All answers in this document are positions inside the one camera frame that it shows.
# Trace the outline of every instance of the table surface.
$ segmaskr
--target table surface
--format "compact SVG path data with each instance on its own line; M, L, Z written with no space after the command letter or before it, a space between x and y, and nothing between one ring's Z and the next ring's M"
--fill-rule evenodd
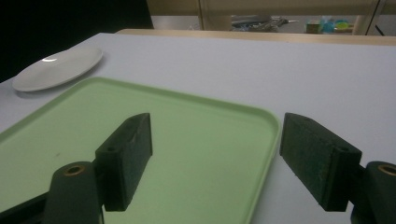
M363 152L396 163L396 38L123 30L78 46L104 58L86 75L36 92L0 83L0 132L89 77L111 77L314 119ZM349 223L326 213L277 154L252 223Z

